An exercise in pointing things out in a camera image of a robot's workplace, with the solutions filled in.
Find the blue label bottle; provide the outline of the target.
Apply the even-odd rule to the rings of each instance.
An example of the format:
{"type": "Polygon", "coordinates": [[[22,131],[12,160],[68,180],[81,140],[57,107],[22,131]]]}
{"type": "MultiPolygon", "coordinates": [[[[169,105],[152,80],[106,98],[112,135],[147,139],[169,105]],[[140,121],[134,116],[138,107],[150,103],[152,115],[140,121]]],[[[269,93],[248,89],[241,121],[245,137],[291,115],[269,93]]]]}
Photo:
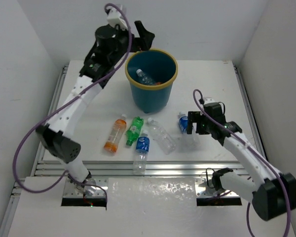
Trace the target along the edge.
{"type": "Polygon", "coordinates": [[[184,112],[179,112],[179,128],[182,134],[183,146],[185,149],[197,151],[200,148],[199,137],[196,134],[194,127],[192,134],[187,134],[188,117],[184,112]]]}
{"type": "Polygon", "coordinates": [[[143,130],[137,140],[133,158],[133,172],[135,174],[142,174],[145,172],[149,147],[150,139],[148,137],[148,131],[143,130]]]}

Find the clear bottle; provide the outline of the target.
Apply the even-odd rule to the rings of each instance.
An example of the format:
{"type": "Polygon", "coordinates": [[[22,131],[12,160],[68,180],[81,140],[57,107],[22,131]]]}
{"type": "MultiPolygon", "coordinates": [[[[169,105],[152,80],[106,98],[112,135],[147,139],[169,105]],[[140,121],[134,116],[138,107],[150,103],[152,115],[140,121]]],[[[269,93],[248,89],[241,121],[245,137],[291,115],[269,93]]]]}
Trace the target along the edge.
{"type": "Polygon", "coordinates": [[[136,70],[137,82],[143,85],[153,86],[156,81],[152,79],[148,74],[143,72],[141,69],[136,70]]]}
{"type": "Polygon", "coordinates": [[[176,149],[175,140],[158,121],[148,118],[148,128],[164,154],[168,155],[176,149]]]}

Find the green plastic bottle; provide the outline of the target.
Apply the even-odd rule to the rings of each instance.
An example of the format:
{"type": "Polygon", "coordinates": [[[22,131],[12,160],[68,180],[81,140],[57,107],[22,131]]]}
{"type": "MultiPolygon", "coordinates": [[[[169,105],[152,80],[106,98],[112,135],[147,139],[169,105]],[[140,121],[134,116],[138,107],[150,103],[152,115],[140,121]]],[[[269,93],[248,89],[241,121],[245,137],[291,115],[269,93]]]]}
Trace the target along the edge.
{"type": "Polygon", "coordinates": [[[132,144],[138,139],[141,129],[144,125],[144,119],[140,117],[134,117],[128,130],[126,131],[126,145],[131,147],[132,144]]]}

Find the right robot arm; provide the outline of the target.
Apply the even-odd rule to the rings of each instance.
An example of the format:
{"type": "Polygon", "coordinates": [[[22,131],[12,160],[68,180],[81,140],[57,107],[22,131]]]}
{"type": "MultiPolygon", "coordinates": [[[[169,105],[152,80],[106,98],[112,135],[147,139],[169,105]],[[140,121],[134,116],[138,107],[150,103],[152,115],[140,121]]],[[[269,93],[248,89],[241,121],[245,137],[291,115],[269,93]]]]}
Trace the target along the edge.
{"type": "Polygon", "coordinates": [[[219,103],[204,105],[203,110],[189,111],[187,133],[195,130],[200,135],[210,134],[231,152],[246,169],[252,181],[244,180],[231,168],[215,171],[209,187],[212,191],[230,190],[253,205],[256,214],[264,221],[296,208],[296,179],[282,173],[251,145],[240,126],[227,122],[219,103]]]}

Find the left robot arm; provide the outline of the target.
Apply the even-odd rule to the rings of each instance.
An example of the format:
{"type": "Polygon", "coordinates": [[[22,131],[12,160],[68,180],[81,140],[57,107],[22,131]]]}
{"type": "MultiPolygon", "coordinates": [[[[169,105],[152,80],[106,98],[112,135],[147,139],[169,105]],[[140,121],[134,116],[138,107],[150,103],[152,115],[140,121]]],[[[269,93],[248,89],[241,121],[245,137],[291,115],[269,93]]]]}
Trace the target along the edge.
{"type": "Polygon", "coordinates": [[[120,59],[127,52],[147,51],[151,48],[155,35],[147,31],[141,21],[135,21],[135,27],[138,37],[117,23],[96,30],[95,43],[85,57],[71,93],[55,115],[36,129],[45,149],[65,166],[71,182],[88,195],[96,190],[96,182],[79,158],[81,145],[73,141],[72,136],[88,105],[113,76],[120,59]]]}

